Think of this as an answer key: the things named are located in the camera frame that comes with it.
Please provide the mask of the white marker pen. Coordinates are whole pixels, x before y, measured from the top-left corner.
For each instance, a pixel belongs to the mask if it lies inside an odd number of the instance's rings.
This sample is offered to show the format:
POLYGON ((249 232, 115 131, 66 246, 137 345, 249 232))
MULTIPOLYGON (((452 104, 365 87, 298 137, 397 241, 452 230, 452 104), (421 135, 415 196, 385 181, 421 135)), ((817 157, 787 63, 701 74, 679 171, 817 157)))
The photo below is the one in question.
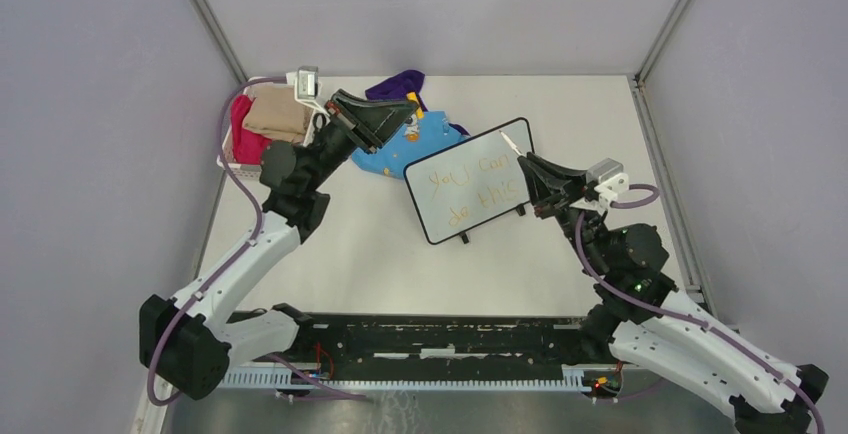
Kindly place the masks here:
POLYGON ((519 148, 519 146, 503 131, 499 130, 499 134, 507 144, 507 146, 517 155, 523 156, 524 152, 519 148))

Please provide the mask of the black framed whiteboard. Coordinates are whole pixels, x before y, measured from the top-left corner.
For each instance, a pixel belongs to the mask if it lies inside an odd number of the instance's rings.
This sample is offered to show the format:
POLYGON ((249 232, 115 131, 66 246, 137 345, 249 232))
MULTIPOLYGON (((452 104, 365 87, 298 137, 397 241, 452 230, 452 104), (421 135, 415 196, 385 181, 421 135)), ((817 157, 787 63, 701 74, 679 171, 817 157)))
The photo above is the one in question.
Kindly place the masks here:
POLYGON ((426 241, 441 244, 529 203, 518 156, 503 130, 524 152, 534 150, 529 121, 512 119, 406 166, 404 181, 426 241))

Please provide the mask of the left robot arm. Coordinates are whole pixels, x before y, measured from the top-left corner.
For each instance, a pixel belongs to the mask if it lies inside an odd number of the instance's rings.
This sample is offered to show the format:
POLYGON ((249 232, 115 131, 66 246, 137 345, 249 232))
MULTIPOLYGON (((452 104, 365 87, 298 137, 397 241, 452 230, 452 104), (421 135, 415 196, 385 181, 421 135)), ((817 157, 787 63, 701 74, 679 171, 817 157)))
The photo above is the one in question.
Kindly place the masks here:
POLYGON ((231 367, 283 354, 306 359, 313 333, 282 307, 246 320, 231 315, 285 256, 320 226, 330 202, 320 186, 356 151, 376 153, 416 114, 410 99, 369 101, 339 89, 323 106, 324 124, 307 145, 274 141, 261 156, 264 202, 251 202, 255 224, 219 260, 169 298, 150 296, 139 310, 139 357, 147 396, 160 407, 180 395, 209 395, 231 367))

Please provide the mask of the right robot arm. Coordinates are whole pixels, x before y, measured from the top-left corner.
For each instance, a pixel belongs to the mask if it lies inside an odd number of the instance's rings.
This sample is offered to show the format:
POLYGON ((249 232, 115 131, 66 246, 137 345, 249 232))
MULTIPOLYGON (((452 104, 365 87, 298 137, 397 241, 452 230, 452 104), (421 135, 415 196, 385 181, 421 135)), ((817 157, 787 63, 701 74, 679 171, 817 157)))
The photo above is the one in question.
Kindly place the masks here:
POLYGON ((612 210, 655 202, 656 186, 632 183, 611 159, 586 170, 532 152, 517 162, 534 214, 557 222, 599 296, 577 336, 585 359, 611 355, 647 369, 709 403, 739 433, 825 431, 818 401, 826 372, 768 354, 693 300, 664 273, 669 253, 655 226, 607 225, 612 210))

